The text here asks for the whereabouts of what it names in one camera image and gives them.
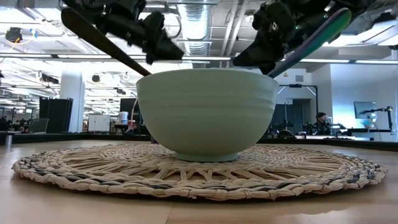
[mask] round placemat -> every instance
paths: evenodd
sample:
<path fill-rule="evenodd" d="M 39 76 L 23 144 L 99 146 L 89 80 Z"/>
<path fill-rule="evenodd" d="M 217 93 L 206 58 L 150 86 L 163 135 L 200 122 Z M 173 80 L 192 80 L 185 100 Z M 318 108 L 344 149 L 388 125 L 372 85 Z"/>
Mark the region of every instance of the round placemat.
<path fill-rule="evenodd" d="M 13 169 L 21 177 L 70 190 L 212 200 L 361 189 L 380 183 L 387 172 L 357 157 L 266 145 L 246 149 L 231 162 L 187 162 L 157 144 L 43 152 L 22 158 Z"/>

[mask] man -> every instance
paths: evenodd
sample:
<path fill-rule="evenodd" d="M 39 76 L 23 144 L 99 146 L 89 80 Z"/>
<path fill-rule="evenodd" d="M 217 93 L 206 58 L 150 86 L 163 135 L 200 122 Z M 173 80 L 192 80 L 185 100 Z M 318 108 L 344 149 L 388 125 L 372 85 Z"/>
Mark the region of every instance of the man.
<path fill-rule="evenodd" d="M 326 135 L 330 134 L 331 128 L 330 124 L 326 120 L 328 117 L 324 112 L 319 112 L 317 115 L 317 122 L 313 125 L 314 132 L 317 135 Z"/>

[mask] wooden table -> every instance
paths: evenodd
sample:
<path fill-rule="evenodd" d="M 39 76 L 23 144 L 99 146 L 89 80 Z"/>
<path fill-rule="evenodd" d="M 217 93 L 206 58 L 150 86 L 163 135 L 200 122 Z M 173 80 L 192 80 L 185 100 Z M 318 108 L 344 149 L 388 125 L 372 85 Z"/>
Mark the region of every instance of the wooden table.
<path fill-rule="evenodd" d="M 299 145 L 379 161 L 389 169 L 380 185 L 328 195 L 276 202 L 197 202 L 126 199 L 84 194 L 14 177 L 11 165 L 22 156 L 66 147 L 119 144 L 116 141 L 67 141 L 0 147 L 0 223 L 398 223 L 398 153 L 333 146 Z"/>

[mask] computer screen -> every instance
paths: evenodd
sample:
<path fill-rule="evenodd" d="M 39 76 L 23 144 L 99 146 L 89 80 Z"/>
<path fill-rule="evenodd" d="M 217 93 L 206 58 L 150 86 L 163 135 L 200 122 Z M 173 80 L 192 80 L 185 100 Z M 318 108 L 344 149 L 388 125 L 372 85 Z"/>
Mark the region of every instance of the computer screen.
<path fill-rule="evenodd" d="M 377 105 L 375 102 L 354 102 L 355 118 L 356 119 L 376 119 L 377 112 L 364 113 L 367 110 L 376 110 Z"/>

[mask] robotic hand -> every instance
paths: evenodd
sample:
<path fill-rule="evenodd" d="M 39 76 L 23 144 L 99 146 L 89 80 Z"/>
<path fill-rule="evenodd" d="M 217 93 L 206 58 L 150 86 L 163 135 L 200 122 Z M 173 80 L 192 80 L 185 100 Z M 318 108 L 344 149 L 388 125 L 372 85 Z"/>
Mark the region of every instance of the robotic hand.
<path fill-rule="evenodd" d="M 262 4 L 252 22 L 257 30 L 256 38 L 233 60 L 234 65 L 258 66 L 266 75 L 275 68 L 276 62 L 302 45 L 336 11 L 343 7 L 350 9 L 353 21 L 376 0 L 334 0 L 334 5 L 326 12 L 330 2 L 276 0 L 271 4 Z"/>
<path fill-rule="evenodd" d="M 153 12 L 144 20 L 138 19 L 145 0 L 63 1 L 104 35 L 111 33 L 126 40 L 128 45 L 142 48 L 148 64 L 155 60 L 181 60 L 184 54 L 167 36 L 163 14 Z"/>

